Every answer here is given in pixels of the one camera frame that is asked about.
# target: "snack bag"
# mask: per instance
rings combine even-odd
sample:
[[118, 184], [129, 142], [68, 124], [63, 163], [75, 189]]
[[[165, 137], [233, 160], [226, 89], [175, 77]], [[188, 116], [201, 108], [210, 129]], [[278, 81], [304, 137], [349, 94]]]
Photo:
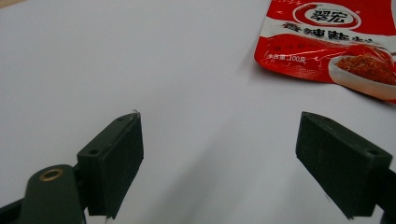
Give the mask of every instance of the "snack bag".
[[396, 104], [395, 55], [391, 0], [272, 0], [255, 59]]

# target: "white table surface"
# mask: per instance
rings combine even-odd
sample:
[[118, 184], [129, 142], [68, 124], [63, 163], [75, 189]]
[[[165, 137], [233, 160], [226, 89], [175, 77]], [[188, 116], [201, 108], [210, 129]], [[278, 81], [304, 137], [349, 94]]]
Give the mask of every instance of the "white table surface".
[[[0, 206], [141, 112], [145, 159], [113, 223], [349, 223], [296, 159], [302, 111], [396, 155], [396, 105], [253, 59], [269, 0], [28, 0], [0, 10]], [[372, 217], [352, 223], [379, 223]], [[89, 223], [104, 223], [90, 217]]]

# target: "red snack package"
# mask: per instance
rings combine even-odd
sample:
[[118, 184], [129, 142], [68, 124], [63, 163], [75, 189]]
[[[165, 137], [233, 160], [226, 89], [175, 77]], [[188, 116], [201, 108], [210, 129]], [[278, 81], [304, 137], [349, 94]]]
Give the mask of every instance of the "red snack package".
[[394, 55], [391, 0], [272, 0], [255, 59], [284, 75], [396, 104]]

